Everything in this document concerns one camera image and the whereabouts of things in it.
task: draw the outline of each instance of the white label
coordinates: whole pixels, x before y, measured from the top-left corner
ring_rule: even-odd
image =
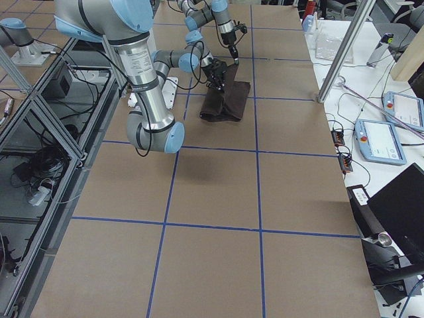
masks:
[[[365,130],[374,157],[399,160],[398,149],[389,125],[365,122]]]
[[[353,194],[355,195],[360,205],[367,205],[368,197],[362,188],[353,189]]]
[[[125,71],[130,76],[139,76],[144,72],[153,70],[148,50],[145,49],[139,53],[131,55],[121,55],[121,60]]]
[[[415,98],[395,94],[395,116],[401,121],[421,126],[419,118],[419,105]]]

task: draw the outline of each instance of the blue tape line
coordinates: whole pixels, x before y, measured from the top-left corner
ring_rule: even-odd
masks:
[[[254,69],[254,41],[253,41],[253,12],[250,6],[250,31],[252,33],[252,72],[253,72],[253,102],[254,102],[254,134],[256,144],[256,184],[258,188],[258,220],[259,220],[259,253],[260,253],[260,285],[262,295],[262,318],[266,318],[265,302],[265,269],[264,269],[264,238],[262,235],[262,205],[260,196],[260,163],[259,163],[259,137],[258,137],[258,116],[256,104],[256,76]]]
[[[173,25],[175,27],[184,27],[184,28],[187,28],[186,25],[181,25],[180,23],[153,23],[153,25]]]
[[[175,222],[159,222],[159,221],[145,221],[145,220],[134,220],[134,219],[114,219],[110,217],[84,217],[77,215],[72,217],[73,220],[85,220],[85,221],[96,221],[96,222],[115,222],[115,223],[134,223],[144,225],[166,225],[167,227],[187,227],[193,229],[211,229],[211,230],[224,230],[224,231],[241,231],[241,232],[262,232],[272,234],[283,234],[283,235],[301,235],[307,237],[333,237],[341,239],[360,239],[359,235],[348,235],[348,234],[333,234],[333,233],[316,233],[316,232],[301,232],[301,231],[283,231],[283,230],[270,230],[270,229],[251,229],[248,227],[224,227],[220,225],[202,225],[202,224],[190,224],[190,223],[175,223]]]
[[[129,141],[120,140],[104,140],[105,144],[131,144]],[[335,154],[309,154],[302,152],[287,152],[287,151],[271,151],[271,150],[249,150],[249,149],[236,149],[236,148],[213,148],[213,147],[202,147],[202,146],[182,146],[185,149],[200,149],[200,150],[219,150],[219,151],[233,151],[233,152],[252,152],[259,154],[286,154],[289,156],[310,156],[310,157],[325,157],[325,158],[337,158]]]
[[[313,233],[313,232],[280,231],[280,230],[262,230],[262,232],[275,233],[275,234],[303,235],[303,236],[309,236],[309,237],[337,237],[341,239],[360,239],[359,235],[348,235],[348,234]]]
[[[156,265],[154,267],[152,289],[150,290],[150,297],[149,297],[149,300],[148,300],[148,307],[147,307],[146,318],[149,318],[150,317],[150,312],[152,310],[154,288],[156,286],[156,279],[158,277],[160,256],[161,256],[161,253],[162,253],[162,246],[164,244],[164,238],[165,238],[166,221],[168,220],[168,213],[169,213],[169,210],[170,210],[170,204],[171,204],[171,198],[172,198],[172,190],[174,189],[174,181],[175,181],[175,175],[176,175],[176,172],[177,172],[177,165],[178,165],[178,158],[179,158],[179,156],[180,156],[180,153],[177,152],[176,157],[175,157],[175,162],[174,162],[174,171],[172,172],[172,179],[171,179],[171,185],[170,185],[170,192],[169,192],[169,195],[168,195],[168,202],[166,203],[166,211],[165,211],[165,217],[164,217],[164,224],[162,226],[162,233],[160,235],[160,243],[159,243],[158,255],[156,257]]]
[[[53,13],[48,13],[48,12],[16,12],[16,11],[8,11],[7,13],[18,13],[20,15],[31,15],[33,13],[35,13],[36,15],[54,15]]]
[[[291,97],[254,97],[254,98],[255,99],[271,99],[276,101],[314,101],[312,98],[291,98]]]
[[[120,141],[120,140],[104,140],[105,144],[131,144],[129,141]]]
[[[303,30],[301,28],[260,28],[260,27],[256,27],[253,28],[254,30],[279,30],[279,31],[302,31]]]
[[[284,151],[267,151],[267,150],[258,150],[261,154],[287,154],[292,156],[310,156],[310,157],[326,157],[326,158],[337,158],[335,154],[308,154],[302,152],[284,152]]]
[[[73,216],[73,220],[87,220],[87,221],[103,221],[103,222],[116,222],[116,223],[136,223],[136,224],[147,224],[147,225],[163,225],[163,222],[157,221],[143,221],[143,220],[132,220],[132,219],[111,219],[104,217],[82,217]]]
[[[30,12],[30,14],[29,14],[29,16],[27,16],[25,19],[23,19],[23,22],[25,22],[31,15],[33,15],[34,13],[35,13],[35,11],[39,8],[39,7],[41,7],[41,5],[43,4],[43,1],[40,1],[40,3],[35,7],[35,9],[34,10],[32,10],[31,12]]]
[[[3,11],[3,12],[0,14],[0,17],[1,17],[4,13],[8,13],[8,12],[9,12],[9,9],[10,9],[11,7],[13,7],[14,5],[16,5],[16,4],[18,3],[18,1],[19,1],[19,0],[15,0],[15,2],[14,2],[14,3],[12,3],[11,5],[9,5],[9,7],[6,9],[6,11]]]
[[[200,146],[182,146],[182,148],[202,149],[202,150],[220,150],[220,151],[237,151],[237,152],[256,152],[255,150],[248,150],[248,149],[211,148],[211,147],[200,147]]]
[[[297,58],[274,58],[274,60],[275,61],[311,62],[311,60],[297,59]]]
[[[195,229],[213,229],[213,230],[226,230],[226,231],[243,231],[243,232],[259,232],[258,229],[249,229],[247,227],[222,227],[219,225],[200,225],[200,224],[187,224],[187,223],[166,223],[171,227],[191,227]]]
[[[193,82],[193,78],[190,78],[190,82],[188,84],[188,87],[191,87],[191,83],[192,82]],[[183,116],[183,120],[184,121],[186,120],[186,116],[187,116],[188,103],[189,103],[189,100],[190,100],[190,91],[191,91],[191,89],[188,91],[188,93],[187,93],[187,99],[185,101],[185,110],[184,110],[184,116]]]
[[[52,22],[50,22],[50,24],[47,26],[47,28],[44,31],[41,32],[41,34],[37,37],[37,40],[40,39],[40,37],[42,37],[47,30],[51,30],[50,25],[52,25],[53,23],[54,23],[54,19],[53,19]]]

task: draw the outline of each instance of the white desk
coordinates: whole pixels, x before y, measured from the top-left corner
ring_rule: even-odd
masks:
[[[319,21],[319,24],[321,24],[321,32],[331,34],[332,36],[336,37],[343,37],[348,28],[349,22]],[[380,61],[375,68],[369,68],[366,66],[356,68],[347,67],[366,65],[366,61],[370,57],[379,39],[380,35],[374,28],[374,25],[372,23],[365,23],[361,33],[359,34],[359,37],[353,46],[353,64],[345,64],[341,71],[341,75],[346,78],[346,84],[353,90],[366,97],[381,97],[383,90],[399,92],[405,89],[407,89],[404,92],[405,94],[415,95],[407,82],[394,81],[391,77],[388,78],[389,71],[394,62],[388,51],[383,55],[383,58],[385,56],[388,57]],[[331,61],[316,58],[315,49],[312,48],[309,48],[309,54],[311,56],[312,62],[314,63],[315,77],[317,78],[318,86],[321,87],[323,79],[327,75],[330,66],[323,66],[316,63],[331,64]],[[328,120],[335,119],[343,124],[344,129],[352,129],[352,123],[348,122],[337,114],[337,102],[343,93],[348,93],[348,91],[341,87],[334,87],[331,90],[327,100],[325,101],[325,111],[327,112]],[[375,104],[382,106],[380,98],[371,100]],[[365,104],[363,112],[361,112],[360,110],[363,105],[364,102],[362,100],[345,95],[341,99],[339,113],[352,122],[355,122],[358,116],[362,119],[384,121],[383,114],[373,109],[368,104]],[[331,129],[331,127],[333,127],[333,122],[329,122],[329,126]],[[412,135],[408,131],[397,128],[397,132],[401,138],[402,143],[415,144],[422,142],[422,140]],[[352,140],[352,131],[344,132],[344,141],[346,145],[348,145],[348,147],[352,150],[353,159],[361,163],[370,172],[371,179],[366,189],[371,196],[382,189],[398,174],[404,171],[410,164],[415,162],[424,168],[424,146],[404,147],[403,151],[405,152],[407,158],[407,164],[404,166],[393,166],[389,164],[376,164],[365,161],[361,153],[359,153],[356,141]],[[357,184],[367,184],[367,172],[358,164],[352,163],[352,165],[354,172],[346,175],[344,181],[346,187]],[[376,292],[376,298],[379,303],[382,317],[393,317],[392,314],[396,309],[396,304],[391,307],[382,307],[384,300],[378,292]],[[407,309],[403,314],[403,317],[408,317],[408,315],[424,317],[424,296],[411,298]]]

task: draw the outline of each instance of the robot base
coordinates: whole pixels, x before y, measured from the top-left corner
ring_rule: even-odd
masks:
[[[12,61],[17,66],[42,66],[50,54],[41,54],[41,52],[51,52],[54,49],[52,45],[34,42],[19,48],[19,51],[13,54]]]

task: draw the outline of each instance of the vertical metal pole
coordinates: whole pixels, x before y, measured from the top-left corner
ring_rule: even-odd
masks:
[[[8,75],[18,85],[21,91],[29,93],[31,85],[27,79],[20,73],[18,68],[13,63],[12,59],[7,55],[6,51],[0,46],[0,65],[5,69]]]
[[[323,103],[327,98],[328,94],[330,93],[330,90],[334,85],[337,76],[339,76],[343,63],[346,60],[346,56],[375,3],[376,0],[362,0],[359,4],[355,16],[353,17],[353,21],[349,25],[346,35],[343,38],[342,44],[340,45],[340,48],[336,53],[334,61],[331,64],[329,73],[324,79],[323,86],[319,91],[317,97],[319,103]]]

